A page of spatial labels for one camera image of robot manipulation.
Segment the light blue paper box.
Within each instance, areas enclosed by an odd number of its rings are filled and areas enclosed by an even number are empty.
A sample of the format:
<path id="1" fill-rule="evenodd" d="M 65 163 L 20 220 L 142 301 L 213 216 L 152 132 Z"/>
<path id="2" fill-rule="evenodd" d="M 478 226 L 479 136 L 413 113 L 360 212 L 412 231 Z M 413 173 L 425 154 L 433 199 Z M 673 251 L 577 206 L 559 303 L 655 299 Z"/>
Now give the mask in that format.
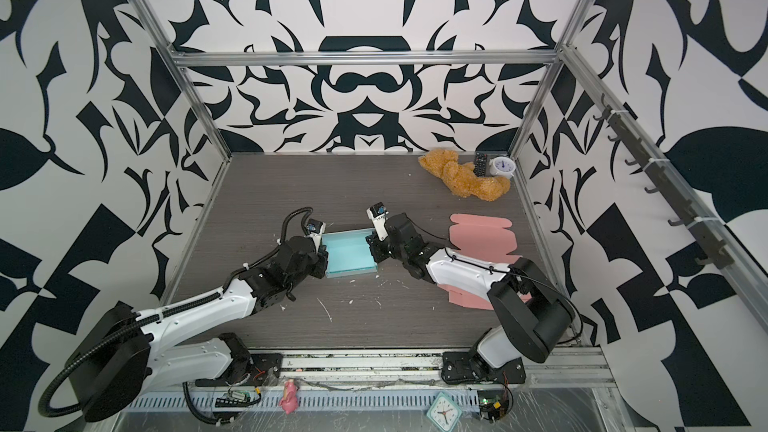
<path id="1" fill-rule="evenodd" d="M 328 253 L 327 278 L 374 273 L 378 264 L 373 259 L 366 238 L 373 229 L 358 229 L 325 234 L 322 239 Z"/>

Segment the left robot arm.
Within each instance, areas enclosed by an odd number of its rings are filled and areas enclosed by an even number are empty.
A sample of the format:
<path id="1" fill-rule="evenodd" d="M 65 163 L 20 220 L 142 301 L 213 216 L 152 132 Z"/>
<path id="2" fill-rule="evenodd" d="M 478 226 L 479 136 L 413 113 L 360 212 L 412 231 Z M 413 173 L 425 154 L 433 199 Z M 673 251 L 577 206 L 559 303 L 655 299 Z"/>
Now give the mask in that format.
<path id="1" fill-rule="evenodd" d="M 209 292 L 156 309 L 108 310 L 67 361 L 84 420 L 109 418 L 153 389 L 244 379 L 250 355 L 235 334 L 200 343 L 194 337 L 292 298 L 305 278 L 324 277 L 327 262 L 321 235 L 294 236 Z"/>

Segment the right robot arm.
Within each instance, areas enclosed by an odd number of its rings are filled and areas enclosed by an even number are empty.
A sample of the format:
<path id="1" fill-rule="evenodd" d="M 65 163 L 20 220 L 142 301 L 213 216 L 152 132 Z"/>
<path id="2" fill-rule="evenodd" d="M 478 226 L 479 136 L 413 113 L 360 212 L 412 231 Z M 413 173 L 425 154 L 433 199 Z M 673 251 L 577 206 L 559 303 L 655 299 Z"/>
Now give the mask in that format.
<path id="1" fill-rule="evenodd" d="M 528 259 L 505 264 L 471 258 L 426 241 L 406 214 L 391 215 L 381 203 L 366 213 L 374 226 L 366 241 L 375 262 L 395 259 L 417 280 L 490 303 L 500 325 L 480 338 L 474 354 L 491 369 L 521 357 L 545 362 L 577 317 L 570 299 Z"/>

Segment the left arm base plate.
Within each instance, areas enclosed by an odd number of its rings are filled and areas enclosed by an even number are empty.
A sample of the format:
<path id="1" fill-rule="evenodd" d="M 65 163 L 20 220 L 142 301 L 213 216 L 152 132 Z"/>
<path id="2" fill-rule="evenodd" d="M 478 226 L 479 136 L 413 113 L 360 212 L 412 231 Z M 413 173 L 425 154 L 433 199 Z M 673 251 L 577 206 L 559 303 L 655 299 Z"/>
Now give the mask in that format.
<path id="1" fill-rule="evenodd" d="M 280 377 L 281 353 L 256 353 L 249 359 L 234 359 L 225 371 L 214 379 L 197 379 L 196 387 L 256 387 L 273 383 Z"/>

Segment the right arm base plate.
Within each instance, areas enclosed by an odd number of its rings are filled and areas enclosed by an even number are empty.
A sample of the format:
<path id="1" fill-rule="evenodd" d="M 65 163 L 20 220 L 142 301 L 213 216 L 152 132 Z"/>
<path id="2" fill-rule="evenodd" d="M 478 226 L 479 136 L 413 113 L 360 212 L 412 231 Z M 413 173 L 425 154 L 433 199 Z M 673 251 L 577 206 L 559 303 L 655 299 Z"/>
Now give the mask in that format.
<path id="1" fill-rule="evenodd" d="M 448 385 L 493 383 L 518 385 L 526 382 L 527 375 L 520 358 L 500 368 L 488 365 L 479 354 L 468 351 L 442 354 L 441 380 Z"/>

